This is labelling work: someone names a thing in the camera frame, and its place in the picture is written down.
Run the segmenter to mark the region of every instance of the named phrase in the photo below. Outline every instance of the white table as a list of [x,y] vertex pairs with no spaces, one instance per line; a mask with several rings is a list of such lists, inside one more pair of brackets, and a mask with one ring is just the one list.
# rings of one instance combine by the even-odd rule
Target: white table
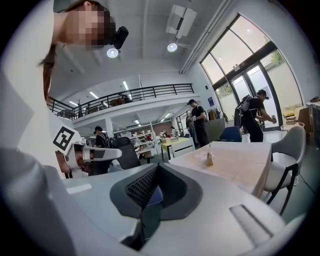
[[[169,160],[170,164],[225,178],[260,198],[271,161],[271,143],[211,142],[193,152]],[[207,166],[211,152],[213,165]]]

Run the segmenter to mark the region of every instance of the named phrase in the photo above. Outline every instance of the white wall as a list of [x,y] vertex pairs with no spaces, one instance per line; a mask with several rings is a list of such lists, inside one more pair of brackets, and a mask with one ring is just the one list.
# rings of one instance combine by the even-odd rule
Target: white wall
[[320,96],[319,66],[315,64],[313,49],[308,39],[288,13],[267,0],[234,1],[211,32],[207,46],[195,63],[204,58],[238,13],[260,28],[277,46],[293,72],[303,101]]
[[157,72],[140,75],[142,87],[190,84],[190,78],[179,72]]
[[[212,87],[212,84],[199,63],[195,63],[186,73],[189,77],[195,94],[200,95],[200,105],[205,111],[208,111],[216,106],[220,107],[217,95]],[[214,106],[211,107],[208,98],[212,97]]]

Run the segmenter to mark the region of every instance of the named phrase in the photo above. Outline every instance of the air conditioner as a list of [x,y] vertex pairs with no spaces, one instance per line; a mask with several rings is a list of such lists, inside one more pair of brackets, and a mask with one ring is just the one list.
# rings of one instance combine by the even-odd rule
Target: air conditioner
[[190,8],[173,5],[166,25],[166,32],[175,34],[175,38],[180,39],[187,36],[197,13]]

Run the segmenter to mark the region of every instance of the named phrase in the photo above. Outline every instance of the glass door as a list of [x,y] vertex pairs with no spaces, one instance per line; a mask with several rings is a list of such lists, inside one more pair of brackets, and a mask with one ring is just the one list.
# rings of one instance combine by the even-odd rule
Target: glass door
[[236,93],[238,94],[239,100],[242,101],[243,97],[251,95],[254,97],[248,88],[248,85],[243,76],[231,81]]
[[246,72],[249,81],[248,83],[251,83],[251,85],[254,88],[254,92],[257,92],[261,89],[266,91],[266,95],[269,97],[269,99],[265,100],[263,102],[265,111],[267,114],[271,116],[275,116],[276,118],[276,123],[272,123],[270,121],[265,121],[264,122],[264,132],[269,132],[269,131],[278,131],[279,130],[279,118],[278,118],[278,112],[276,108],[276,103],[275,99],[273,97],[273,94],[271,93],[269,84],[267,82],[266,77],[264,76],[263,72],[261,71],[260,67],[257,65],[254,68],[250,69],[248,72]]

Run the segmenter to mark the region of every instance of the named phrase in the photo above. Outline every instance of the large window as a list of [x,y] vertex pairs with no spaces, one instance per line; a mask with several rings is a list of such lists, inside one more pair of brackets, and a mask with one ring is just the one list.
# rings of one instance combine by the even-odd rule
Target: large window
[[270,41],[259,28],[242,16],[232,25],[231,30],[237,34],[253,52],[256,52]]
[[278,50],[261,60],[278,97],[281,111],[294,111],[302,106],[302,99],[294,75]]
[[224,73],[222,73],[221,69],[219,68],[218,64],[211,56],[211,54],[204,58],[201,65],[204,68],[209,79],[211,80],[212,84],[214,84],[224,76]]
[[252,54],[248,47],[231,31],[228,31],[221,38],[211,53],[226,74],[229,73],[236,64],[239,65]]
[[265,131],[279,130],[282,115],[303,104],[296,80],[276,45],[240,15],[201,65],[212,82],[222,112],[230,120],[234,119],[235,108],[242,98],[254,97],[260,89],[269,97],[264,102],[267,113],[277,119],[276,124],[263,121]]
[[226,114],[229,120],[233,120],[237,102],[230,85],[225,84],[221,86],[216,89],[215,93],[218,96],[223,113]]

